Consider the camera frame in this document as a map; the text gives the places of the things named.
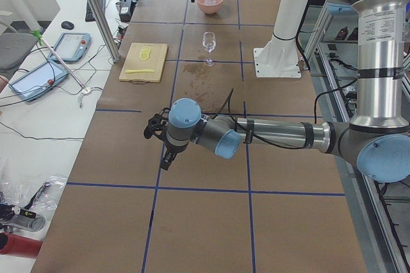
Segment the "far blue teach pendant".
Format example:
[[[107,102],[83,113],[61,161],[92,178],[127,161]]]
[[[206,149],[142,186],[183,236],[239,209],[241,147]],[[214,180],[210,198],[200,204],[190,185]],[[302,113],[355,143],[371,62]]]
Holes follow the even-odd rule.
[[[76,63],[85,55],[90,43],[89,33],[62,33],[53,49],[64,62]]]

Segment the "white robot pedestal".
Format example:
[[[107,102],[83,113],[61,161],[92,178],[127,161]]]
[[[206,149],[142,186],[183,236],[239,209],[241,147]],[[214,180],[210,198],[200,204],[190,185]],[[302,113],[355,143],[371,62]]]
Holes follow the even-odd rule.
[[[300,78],[297,35],[308,0],[281,0],[270,41],[254,49],[258,78]]]

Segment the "clear plastic bag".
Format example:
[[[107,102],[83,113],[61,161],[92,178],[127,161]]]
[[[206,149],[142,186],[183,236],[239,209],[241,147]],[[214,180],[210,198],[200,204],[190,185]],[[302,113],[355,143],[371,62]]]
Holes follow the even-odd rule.
[[[57,209],[67,183],[66,177],[51,176],[36,182],[31,179],[2,179],[1,203],[17,205],[37,213]]]

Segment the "clear ice cubes pile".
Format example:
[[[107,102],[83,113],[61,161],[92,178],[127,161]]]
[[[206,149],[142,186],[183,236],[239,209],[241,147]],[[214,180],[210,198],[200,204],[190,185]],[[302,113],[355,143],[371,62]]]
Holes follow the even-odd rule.
[[[202,4],[204,6],[208,6],[208,7],[217,6],[218,5],[218,0],[203,0]]]

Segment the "black computer mouse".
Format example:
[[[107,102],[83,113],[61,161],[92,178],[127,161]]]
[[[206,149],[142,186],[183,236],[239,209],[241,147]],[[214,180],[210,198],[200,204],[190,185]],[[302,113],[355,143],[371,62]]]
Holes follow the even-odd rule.
[[[63,21],[63,22],[61,23],[61,27],[62,27],[63,29],[72,30],[72,29],[74,29],[74,24],[71,23],[70,21]]]

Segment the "blue teach pendant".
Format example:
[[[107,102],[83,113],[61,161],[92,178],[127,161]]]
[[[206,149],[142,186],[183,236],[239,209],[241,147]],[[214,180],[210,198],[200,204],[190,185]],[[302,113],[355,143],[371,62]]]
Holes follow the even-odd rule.
[[[76,63],[85,55],[90,43],[89,33],[62,33],[53,49],[64,62]]]
[[[63,66],[46,61],[25,75],[12,81],[8,86],[23,101],[34,101],[56,85],[59,85],[67,76],[68,71]]]

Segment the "grey office chair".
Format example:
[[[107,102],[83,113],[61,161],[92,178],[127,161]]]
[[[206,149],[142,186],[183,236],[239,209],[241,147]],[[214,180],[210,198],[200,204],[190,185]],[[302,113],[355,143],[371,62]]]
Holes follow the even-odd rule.
[[[19,33],[15,28],[1,21],[11,30],[1,34],[1,72],[17,68],[30,53],[37,39],[29,33]]]

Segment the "near blue teach pendant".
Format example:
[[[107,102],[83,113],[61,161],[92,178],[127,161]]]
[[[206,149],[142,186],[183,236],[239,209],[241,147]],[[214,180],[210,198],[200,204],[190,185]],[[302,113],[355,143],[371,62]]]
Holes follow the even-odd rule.
[[[46,61],[25,75],[12,81],[8,86],[23,101],[34,101],[56,85],[59,85],[67,76],[68,71],[63,66]]]

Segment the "yellow plastic knife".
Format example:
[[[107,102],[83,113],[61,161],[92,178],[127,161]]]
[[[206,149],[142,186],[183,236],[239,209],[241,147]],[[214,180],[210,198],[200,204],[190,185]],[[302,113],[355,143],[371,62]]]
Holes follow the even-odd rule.
[[[126,74],[135,74],[135,73],[154,73],[154,69],[126,69]]]

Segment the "pink bowl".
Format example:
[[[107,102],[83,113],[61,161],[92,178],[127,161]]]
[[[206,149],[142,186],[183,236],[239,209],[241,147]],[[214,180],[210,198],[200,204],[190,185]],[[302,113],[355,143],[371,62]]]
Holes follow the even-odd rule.
[[[214,14],[222,7],[224,0],[196,0],[198,7],[205,14]]]

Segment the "wooden cutting board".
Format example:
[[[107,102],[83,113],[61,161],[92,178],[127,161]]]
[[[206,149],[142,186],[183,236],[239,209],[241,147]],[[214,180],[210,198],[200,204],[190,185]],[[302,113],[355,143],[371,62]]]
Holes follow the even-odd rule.
[[[148,60],[139,59],[143,46],[150,46]],[[167,57],[167,44],[132,43],[126,56],[119,81],[132,83],[159,83]],[[154,69],[154,73],[126,74],[126,69]]]

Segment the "lemon slice two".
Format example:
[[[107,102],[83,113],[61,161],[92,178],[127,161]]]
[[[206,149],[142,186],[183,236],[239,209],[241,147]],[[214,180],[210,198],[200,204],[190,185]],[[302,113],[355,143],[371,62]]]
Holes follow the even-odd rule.
[[[150,55],[150,52],[148,52],[148,51],[141,51],[140,52],[140,57],[141,58],[148,58],[149,55]]]

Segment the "metal rod green clip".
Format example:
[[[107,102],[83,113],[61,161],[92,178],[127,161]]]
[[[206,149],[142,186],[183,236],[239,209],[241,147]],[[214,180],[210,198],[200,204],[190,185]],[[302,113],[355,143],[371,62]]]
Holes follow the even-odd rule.
[[[78,83],[78,85],[81,87],[81,93],[82,94],[89,94],[91,92],[91,88],[87,87],[83,82],[77,78],[74,73],[70,70],[68,65],[63,61],[63,59],[57,54],[57,52],[46,42],[46,40],[42,37],[40,32],[38,30],[32,31],[31,33],[39,42],[43,43],[46,48],[57,58],[57,60],[64,66],[64,68],[67,70],[67,72],[74,78],[74,80]]]

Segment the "aluminium frame post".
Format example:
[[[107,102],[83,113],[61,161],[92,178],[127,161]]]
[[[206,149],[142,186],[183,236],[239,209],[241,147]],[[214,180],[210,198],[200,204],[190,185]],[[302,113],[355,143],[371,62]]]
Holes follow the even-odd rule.
[[[108,22],[106,20],[104,12],[102,11],[103,9],[100,7],[99,1],[87,0],[87,3],[90,5],[92,9],[92,13],[95,17],[97,27],[109,51],[111,59],[113,63],[117,63],[120,60],[119,51],[112,37]]]

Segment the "lemon slice one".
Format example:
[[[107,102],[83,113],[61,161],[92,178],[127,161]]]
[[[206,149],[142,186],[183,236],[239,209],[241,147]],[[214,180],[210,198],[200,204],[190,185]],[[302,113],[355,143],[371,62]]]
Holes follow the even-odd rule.
[[[148,55],[148,54],[141,54],[141,55],[139,56],[139,59],[141,59],[141,60],[148,60],[148,59],[149,59],[149,55]]]

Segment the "red cylinder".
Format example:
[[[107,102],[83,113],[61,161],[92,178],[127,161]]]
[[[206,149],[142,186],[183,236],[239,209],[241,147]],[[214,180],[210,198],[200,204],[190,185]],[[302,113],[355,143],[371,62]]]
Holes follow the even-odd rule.
[[[1,233],[1,254],[23,258],[36,258],[42,241],[11,233]]]

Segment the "clear wine glass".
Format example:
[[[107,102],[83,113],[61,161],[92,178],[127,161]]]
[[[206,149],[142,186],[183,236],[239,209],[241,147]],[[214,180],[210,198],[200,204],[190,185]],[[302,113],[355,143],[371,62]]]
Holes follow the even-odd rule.
[[[216,36],[214,32],[205,32],[203,34],[202,46],[208,53],[208,57],[204,59],[204,63],[207,66],[212,67],[214,65],[214,61],[210,58],[210,54],[216,47]]]

